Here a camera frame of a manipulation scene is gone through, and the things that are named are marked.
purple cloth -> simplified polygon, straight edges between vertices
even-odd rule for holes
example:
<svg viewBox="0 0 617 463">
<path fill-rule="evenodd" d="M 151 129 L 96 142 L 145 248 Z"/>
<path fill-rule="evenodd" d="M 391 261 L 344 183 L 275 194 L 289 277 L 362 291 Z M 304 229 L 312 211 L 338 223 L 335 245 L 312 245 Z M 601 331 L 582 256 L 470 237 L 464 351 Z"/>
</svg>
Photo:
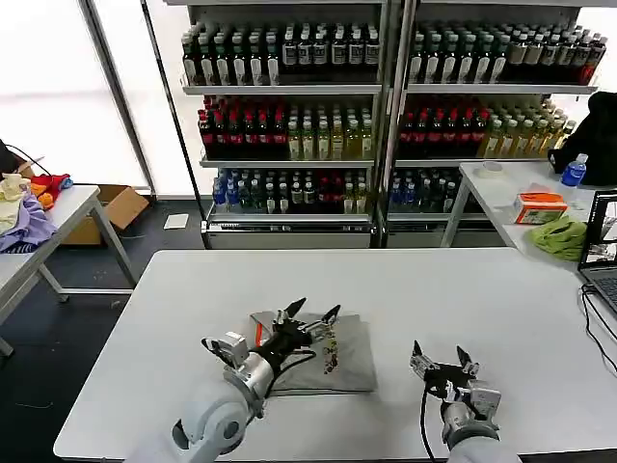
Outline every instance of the purple cloth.
<svg viewBox="0 0 617 463">
<path fill-rule="evenodd" d="M 32 193 L 28 194 L 21 201 L 15 226 L 0 234 L 0 253 L 16 243 L 39 246 L 47 241 L 56 230 L 56 227 L 45 216 L 37 197 Z"/>
</svg>

orange box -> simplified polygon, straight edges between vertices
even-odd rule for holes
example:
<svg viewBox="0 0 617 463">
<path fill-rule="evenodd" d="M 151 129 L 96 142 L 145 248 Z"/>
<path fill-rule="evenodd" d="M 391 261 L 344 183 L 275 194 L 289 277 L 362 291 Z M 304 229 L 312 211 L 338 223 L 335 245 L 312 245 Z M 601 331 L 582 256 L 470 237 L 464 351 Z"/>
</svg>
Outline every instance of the orange box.
<svg viewBox="0 0 617 463">
<path fill-rule="evenodd" d="M 555 193 L 521 193 L 514 201 L 515 223 L 542 225 L 561 217 L 568 205 Z"/>
</svg>

table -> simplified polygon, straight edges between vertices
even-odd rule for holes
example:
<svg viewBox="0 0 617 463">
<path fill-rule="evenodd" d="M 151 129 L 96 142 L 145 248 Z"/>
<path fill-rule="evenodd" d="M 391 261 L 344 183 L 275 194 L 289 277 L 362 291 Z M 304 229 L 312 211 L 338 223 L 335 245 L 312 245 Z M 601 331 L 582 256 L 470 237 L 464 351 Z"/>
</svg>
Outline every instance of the table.
<svg viewBox="0 0 617 463">
<path fill-rule="evenodd" d="M 99 189 L 95 185 L 74 185 L 64 190 L 54 206 L 46 212 L 49 220 L 58 228 L 52 237 L 34 253 L 0 255 L 0 324 L 13 312 L 40 277 L 56 291 L 61 301 L 66 301 L 70 294 L 131 294 L 131 289 L 64 288 L 44 265 L 45 260 L 70 232 L 86 215 L 91 214 L 105 242 L 115 254 L 122 273 L 131 287 L 135 287 L 139 278 L 96 197 L 98 193 Z M 0 338 L 0 354 L 9 356 L 12 353 L 13 348 Z"/>
<path fill-rule="evenodd" d="M 198 382 L 223 366 L 205 336 L 241 330 L 249 313 L 341 304 L 369 323 L 378 391 L 274 397 L 266 418 L 222 460 L 426 458 L 414 340 L 436 362 L 456 345 L 500 389 L 501 440 L 519 453 L 617 448 L 617 380 L 584 333 L 580 282 L 509 248 L 336 251 L 161 251 L 154 255 L 54 445 L 66 459 L 122 460 L 150 432 L 171 429 Z M 614 319 L 609 319 L 613 326 Z M 617 356 L 600 328 L 592 328 Z M 436 456 L 439 402 L 427 431 Z"/>
<path fill-rule="evenodd" d="M 533 226 L 514 224 L 512 204 L 517 194 L 528 191 L 529 185 L 538 183 L 547 186 L 550 191 L 559 192 L 561 183 L 547 161 L 502 162 L 503 174 L 497 177 L 480 177 L 476 171 L 481 165 L 473 162 L 462 163 L 459 167 L 463 179 L 452 207 L 442 247 L 450 247 L 458 229 L 463 209 L 469 194 L 478 201 L 489 220 L 506 246 L 519 249 L 528 257 L 575 271 L 574 262 L 566 262 L 538 249 L 526 236 Z M 571 217 L 586 222 L 593 203 L 596 189 L 581 185 L 576 191 L 576 203 L 579 209 L 568 207 L 566 213 Z"/>
</svg>

cardboard box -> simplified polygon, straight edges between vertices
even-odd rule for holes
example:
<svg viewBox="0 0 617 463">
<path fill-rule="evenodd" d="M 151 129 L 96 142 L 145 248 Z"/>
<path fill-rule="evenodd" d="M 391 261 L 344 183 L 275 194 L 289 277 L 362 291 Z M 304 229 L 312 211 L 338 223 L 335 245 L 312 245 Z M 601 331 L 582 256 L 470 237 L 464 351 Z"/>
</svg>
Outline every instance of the cardboard box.
<svg viewBox="0 0 617 463">
<path fill-rule="evenodd" d="M 103 204 L 103 209 L 109 221 L 119 230 L 128 227 L 149 205 L 148 200 L 140 196 L 130 186 L 98 185 L 98 188 L 100 189 L 98 200 Z M 103 238 L 94 219 L 85 217 L 62 244 L 96 246 L 102 244 L 102 242 Z"/>
</svg>

black cable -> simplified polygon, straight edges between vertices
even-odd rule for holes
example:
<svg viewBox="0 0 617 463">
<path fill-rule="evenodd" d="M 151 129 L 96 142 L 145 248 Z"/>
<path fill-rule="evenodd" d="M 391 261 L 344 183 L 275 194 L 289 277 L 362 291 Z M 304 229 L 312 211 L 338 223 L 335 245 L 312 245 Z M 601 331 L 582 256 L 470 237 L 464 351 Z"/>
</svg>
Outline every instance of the black cable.
<svg viewBox="0 0 617 463">
<path fill-rule="evenodd" d="M 589 292 L 593 292 L 590 291 L 588 288 L 586 288 L 586 285 L 583 285 L 581 287 L 582 290 L 582 305 L 583 308 L 585 309 L 585 332 L 587 333 L 587 335 L 594 340 L 594 342 L 596 343 L 596 345 L 598 346 L 598 349 L 600 350 L 600 353 L 602 354 L 603 358 L 606 359 L 614 368 L 615 373 L 617 373 L 617 364 L 615 364 L 615 362 L 613 361 L 613 359 L 611 359 L 608 354 L 606 354 L 606 352 L 604 351 L 604 348 L 602 346 L 602 344 L 600 343 L 600 341 L 598 340 L 598 338 L 596 338 L 596 336 L 591 332 L 590 329 L 590 320 L 589 320 L 589 308 L 587 307 L 587 302 L 589 302 L 589 304 L 591 306 L 593 306 L 593 303 L 591 302 L 591 300 L 589 299 Z M 598 315 L 598 317 L 600 318 L 600 320 L 603 322 L 604 326 L 607 327 L 606 322 L 604 321 L 603 317 L 598 313 L 598 311 L 596 310 L 596 308 L 594 307 L 594 312 L 596 312 L 596 314 Z M 613 333 L 612 330 L 610 330 L 610 328 L 608 328 L 608 331 L 615 336 L 615 334 Z"/>
<path fill-rule="evenodd" d="M 424 448 L 426 449 L 426 453 L 428 453 L 428 457 L 431 459 L 432 463 L 436 463 L 435 455 L 431 450 L 431 445 L 428 443 L 428 438 L 426 437 L 426 397 L 428 396 L 428 385 L 424 388 L 424 393 L 422 393 L 422 405 L 420 406 L 420 433 L 422 434 L 422 442 L 424 443 Z"/>
<path fill-rule="evenodd" d="M 266 390 L 266 395 L 264 398 L 268 398 L 270 396 L 270 393 L 272 393 L 272 388 L 274 387 L 274 383 L 277 382 L 277 379 L 279 379 L 281 377 L 281 375 L 283 373 L 285 373 L 286 371 L 297 367 L 300 364 L 303 364 L 304 362 L 308 362 L 309 360 L 314 359 L 315 357 L 317 357 L 317 354 L 315 352 L 313 352 L 312 350 L 299 350 L 298 352 L 294 352 L 294 354 L 304 354 L 305 357 L 303 357 L 302 359 L 293 362 L 291 364 L 289 364 L 288 366 L 286 366 L 285 368 L 283 368 L 281 370 L 281 372 L 277 375 L 276 378 L 274 378 L 271 382 L 270 385 L 268 386 L 268 389 Z"/>
<path fill-rule="evenodd" d="M 41 164 L 39 164 L 38 161 L 35 161 L 32 157 L 30 157 L 25 151 L 20 150 L 18 147 L 14 147 L 13 145 L 6 145 L 5 147 L 7 148 L 12 148 L 13 150 L 18 150 L 21 154 L 23 154 L 24 156 L 26 156 L 28 159 L 30 159 L 32 162 L 34 162 L 36 165 L 38 165 L 40 168 L 42 168 L 44 170 L 44 172 L 46 174 L 48 174 L 51 177 L 51 174 L 49 173 L 49 171 L 47 169 L 45 169 L 44 167 L 42 167 Z"/>
</svg>

